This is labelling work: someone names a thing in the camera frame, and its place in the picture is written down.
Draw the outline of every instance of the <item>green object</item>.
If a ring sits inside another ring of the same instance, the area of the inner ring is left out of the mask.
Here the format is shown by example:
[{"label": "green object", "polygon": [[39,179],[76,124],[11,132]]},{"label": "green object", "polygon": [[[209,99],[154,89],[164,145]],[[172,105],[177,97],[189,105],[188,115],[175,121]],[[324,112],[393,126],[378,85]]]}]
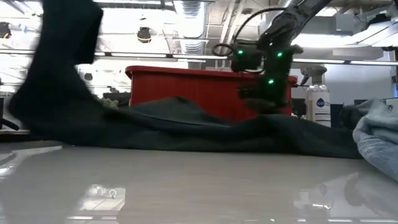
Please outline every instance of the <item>green object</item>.
[{"label": "green object", "polygon": [[118,100],[112,101],[107,98],[99,99],[97,96],[95,96],[95,98],[106,108],[118,109],[118,104],[119,104]]}]

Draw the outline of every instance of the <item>glossy table surface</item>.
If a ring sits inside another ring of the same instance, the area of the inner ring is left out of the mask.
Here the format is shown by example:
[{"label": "glossy table surface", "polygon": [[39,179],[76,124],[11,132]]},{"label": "glossy table surface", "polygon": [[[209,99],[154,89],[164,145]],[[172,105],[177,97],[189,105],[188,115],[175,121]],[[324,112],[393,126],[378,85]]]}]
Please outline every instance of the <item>glossy table surface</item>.
[{"label": "glossy table surface", "polygon": [[0,144],[0,224],[398,223],[364,161]]}]

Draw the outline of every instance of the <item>dark fabric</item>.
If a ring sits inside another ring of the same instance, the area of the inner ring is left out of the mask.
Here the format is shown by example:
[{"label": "dark fabric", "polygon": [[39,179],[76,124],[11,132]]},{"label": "dark fabric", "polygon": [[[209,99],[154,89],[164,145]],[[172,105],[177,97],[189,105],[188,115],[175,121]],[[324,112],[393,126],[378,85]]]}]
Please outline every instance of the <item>dark fabric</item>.
[{"label": "dark fabric", "polygon": [[354,130],[358,121],[364,115],[360,112],[358,107],[354,105],[348,105],[343,107],[340,113],[340,120],[343,123],[344,127],[348,128],[349,130]]},{"label": "dark fabric", "polygon": [[182,98],[103,108],[74,67],[93,61],[102,14],[89,0],[44,0],[40,42],[9,104],[33,133],[81,146],[361,158],[351,132],[290,116],[264,115],[230,126]]}]

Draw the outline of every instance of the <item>black cable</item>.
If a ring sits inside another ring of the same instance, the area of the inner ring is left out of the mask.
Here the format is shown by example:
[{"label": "black cable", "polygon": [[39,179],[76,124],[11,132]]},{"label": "black cable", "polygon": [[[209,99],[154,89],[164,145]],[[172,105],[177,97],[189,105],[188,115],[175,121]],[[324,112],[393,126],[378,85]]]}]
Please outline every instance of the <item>black cable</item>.
[{"label": "black cable", "polygon": [[14,123],[14,122],[12,122],[12,121],[9,121],[9,120],[7,120],[7,119],[5,119],[5,118],[1,118],[0,124],[3,124],[3,125],[5,125],[5,126],[7,126],[8,128],[11,128],[11,129],[13,129],[13,130],[15,130],[15,131],[18,131],[18,130],[19,130],[18,124]]},{"label": "black cable", "polygon": [[359,18],[358,15],[354,14],[354,16],[359,22],[362,22],[363,24],[367,24],[366,22],[362,21],[361,18]]},{"label": "black cable", "polygon": [[[250,17],[248,17],[248,18],[243,22],[243,24],[241,25],[241,27],[240,27],[240,28],[238,29],[238,31],[236,32],[236,35],[234,36],[234,42],[235,42],[236,39],[238,38],[238,36],[239,36],[239,34],[241,33],[243,27],[244,27],[248,22],[250,22],[250,20],[252,20],[254,17],[256,17],[256,16],[258,16],[258,15],[260,15],[260,14],[262,14],[262,13],[265,13],[265,12],[283,11],[283,10],[285,10],[285,9],[286,9],[285,7],[272,7],[272,8],[267,8],[267,9],[261,9],[261,10],[255,12],[255,13],[253,13],[253,15],[251,15]],[[227,53],[225,53],[225,54],[219,54],[219,53],[216,52],[216,50],[215,50],[215,49],[217,49],[218,47],[226,47],[226,48],[228,48],[230,51],[227,52]],[[233,48],[233,46],[231,46],[230,44],[216,44],[216,45],[213,47],[213,49],[211,50],[211,53],[212,53],[213,55],[215,55],[215,56],[224,57],[224,56],[229,56],[229,55],[231,55],[232,53],[236,53],[236,50],[235,50],[235,49]]]}]

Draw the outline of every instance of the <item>exposed ductwork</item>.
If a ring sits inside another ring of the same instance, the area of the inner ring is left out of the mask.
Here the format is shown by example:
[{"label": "exposed ductwork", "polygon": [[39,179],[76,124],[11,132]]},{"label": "exposed ductwork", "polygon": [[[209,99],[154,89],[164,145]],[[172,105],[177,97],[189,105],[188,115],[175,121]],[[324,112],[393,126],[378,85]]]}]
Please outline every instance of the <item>exposed ductwork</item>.
[{"label": "exposed ductwork", "polygon": [[190,40],[181,40],[183,54],[203,54],[205,43],[201,39],[205,32],[207,3],[202,1],[174,1],[175,10],[180,18],[179,34]]},{"label": "exposed ductwork", "polygon": [[[15,0],[3,0],[6,2],[14,2]],[[18,4],[26,1],[40,0],[18,0]],[[123,9],[164,9],[174,11],[173,0],[93,0],[101,8],[123,8]]]},{"label": "exposed ductwork", "polygon": [[229,3],[228,8],[227,8],[228,13],[227,13],[227,16],[226,16],[224,24],[223,24],[223,30],[221,31],[221,37],[220,37],[220,43],[221,44],[224,43],[224,40],[225,40],[227,31],[228,31],[229,25],[231,23],[231,18],[232,18],[232,15],[233,15],[235,3],[236,3],[235,1],[231,1]]},{"label": "exposed ductwork", "polygon": [[[234,21],[233,21],[233,23],[231,25],[231,28],[229,29],[229,34],[228,34],[228,37],[227,37],[226,42],[225,42],[226,44],[230,44],[231,41],[232,41],[232,38],[233,38],[233,36],[235,34],[235,30],[236,30],[236,28],[238,26],[238,23],[239,23],[239,20],[241,18],[241,14],[242,14],[242,11],[243,11],[244,3],[245,3],[245,1],[239,1],[238,2],[238,8],[237,8],[237,10],[235,12]],[[227,51],[228,51],[228,49],[226,47],[224,47],[224,54]]]}]

